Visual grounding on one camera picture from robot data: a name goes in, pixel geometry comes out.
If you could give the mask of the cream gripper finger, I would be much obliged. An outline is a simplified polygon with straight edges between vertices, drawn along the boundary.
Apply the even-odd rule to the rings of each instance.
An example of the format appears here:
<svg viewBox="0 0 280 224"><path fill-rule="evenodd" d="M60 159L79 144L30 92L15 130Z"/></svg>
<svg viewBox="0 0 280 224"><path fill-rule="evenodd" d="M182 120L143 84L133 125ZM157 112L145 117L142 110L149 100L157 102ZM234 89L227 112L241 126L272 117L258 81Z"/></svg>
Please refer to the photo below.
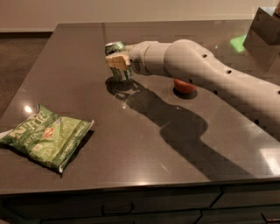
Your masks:
<svg viewBox="0 0 280 224"><path fill-rule="evenodd" d="M130 66L129 53L126 51L112 53L106 57L106 61L110 67L120 70L128 70Z"/></svg>

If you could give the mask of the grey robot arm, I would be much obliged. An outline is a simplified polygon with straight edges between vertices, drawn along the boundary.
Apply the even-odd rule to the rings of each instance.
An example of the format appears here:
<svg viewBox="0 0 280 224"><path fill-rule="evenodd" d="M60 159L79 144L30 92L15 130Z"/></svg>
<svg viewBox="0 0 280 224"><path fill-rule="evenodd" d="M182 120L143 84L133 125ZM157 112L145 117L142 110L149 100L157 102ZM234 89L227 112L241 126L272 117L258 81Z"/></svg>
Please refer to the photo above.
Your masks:
<svg viewBox="0 0 280 224"><path fill-rule="evenodd" d="M175 78L217 95L274 138L280 137L280 87L218 61L198 43L144 41L106 56L110 67Z"/></svg>

